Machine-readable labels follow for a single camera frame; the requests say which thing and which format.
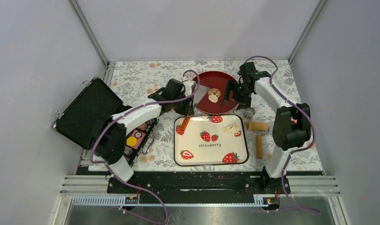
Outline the metal ring cutter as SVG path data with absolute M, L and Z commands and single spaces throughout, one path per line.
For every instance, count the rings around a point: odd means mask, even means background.
M 251 120 L 254 117 L 255 113 L 256 113 L 255 109 L 250 107 L 250 108 L 244 109 L 243 117 L 246 120 Z

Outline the wooden dough roller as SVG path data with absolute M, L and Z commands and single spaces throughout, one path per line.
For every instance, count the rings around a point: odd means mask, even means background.
M 263 136 L 269 133 L 269 125 L 266 122 L 249 121 L 247 130 L 255 135 L 256 157 L 263 158 Z

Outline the strawberry print tray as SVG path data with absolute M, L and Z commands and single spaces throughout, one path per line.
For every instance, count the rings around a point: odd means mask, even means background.
M 179 166 L 243 164 L 249 159 L 243 120 L 235 114 L 191 116 L 181 131 L 184 117 L 174 122 L 174 161 Z M 237 124 L 238 134 L 220 130 Z

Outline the red round lacquer tray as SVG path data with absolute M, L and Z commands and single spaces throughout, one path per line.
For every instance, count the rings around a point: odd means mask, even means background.
M 236 81 L 235 78 L 219 71 L 203 72 L 199 75 L 199 78 L 201 85 L 210 88 L 208 95 L 205 95 L 196 106 L 199 111 L 205 114 L 219 115 L 228 113 L 237 108 L 238 103 L 236 101 L 229 101 L 227 104 L 222 103 L 227 81 Z M 209 95 L 216 95 L 218 102 L 210 102 L 208 100 Z

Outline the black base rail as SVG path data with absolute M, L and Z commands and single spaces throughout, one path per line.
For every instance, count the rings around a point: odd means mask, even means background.
M 262 172 L 135 172 L 124 185 L 110 178 L 107 193 L 134 194 L 140 203 L 165 204 L 253 203 L 254 195 L 275 196 L 291 192 L 288 179 L 268 179 Z

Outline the black poker chip case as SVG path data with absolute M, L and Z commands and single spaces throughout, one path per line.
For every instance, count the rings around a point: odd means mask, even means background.
M 100 133 L 112 121 L 112 115 L 130 108 L 102 79 L 94 77 L 53 123 L 53 129 L 82 148 L 91 150 Z M 123 129 L 115 123 L 104 134 L 94 154 L 108 163 L 125 157 L 128 164 L 133 165 L 140 149 L 126 145 Z

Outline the white dough ball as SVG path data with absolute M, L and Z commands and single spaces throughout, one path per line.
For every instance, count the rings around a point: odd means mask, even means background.
M 238 134 L 242 131 L 242 129 L 240 127 L 238 127 L 237 124 L 232 124 L 232 125 L 229 125 L 227 127 L 223 127 L 221 130 L 221 132 L 223 133 L 232 133 L 232 134 Z

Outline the scraper with wooden handle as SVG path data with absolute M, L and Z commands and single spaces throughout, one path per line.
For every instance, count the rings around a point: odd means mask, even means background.
M 189 121 L 190 121 L 190 116 L 194 114 L 194 109 L 197 106 L 197 104 L 202 100 L 202 98 L 205 95 L 208 95 L 208 91 L 210 90 L 209 87 L 200 85 L 197 91 L 194 91 L 194 95 L 192 96 L 192 100 L 190 102 L 190 107 L 188 109 L 188 112 L 179 127 L 181 131 L 185 131 Z

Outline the yellow poker chip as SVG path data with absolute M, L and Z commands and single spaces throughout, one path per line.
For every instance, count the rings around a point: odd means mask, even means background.
M 127 140 L 126 140 L 126 145 L 127 146 L 130 146 L 130 147 L 133 147 L 135 145 L 137 145 L 137 138 L 133 137 L 133 136 L 130 136 Z

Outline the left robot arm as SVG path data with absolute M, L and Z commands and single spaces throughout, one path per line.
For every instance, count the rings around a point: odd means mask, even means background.
M 113 114 L 101 122 L 101 131 L 91 142 L 91 154 L 99 156 L 101 163 L 119 180 L 126 193 L 135 190 L 134 170 L 124 156 L 127 136 L 148 120 L 175 110 L 187 116 L 192 109 L 194 95 L 200 90 L 198 82 L 170 79 L 167 85 L 150 94 L 147 100 L 121 113 Z

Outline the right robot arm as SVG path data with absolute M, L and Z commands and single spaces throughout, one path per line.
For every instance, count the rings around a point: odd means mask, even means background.
M 236 101 L 239 108 L 251 105 L 251 95 L 260 95 L 275 111 L 272 136 L 275 149 L 267 162 L 266 177 L 260 180 L 260 187 L 266 193 L 272 193 L 279 186 L 278 178 L 285 175 L 290 154 L 310 140 L 312 123 L 308 104 L 294 103 L 282 90 L 273 84 L 273 75 L 267 71 L 258 71 L 254 62 L 245 62 L 239 67 L 240 79 L 227 81 L 223 104 Z

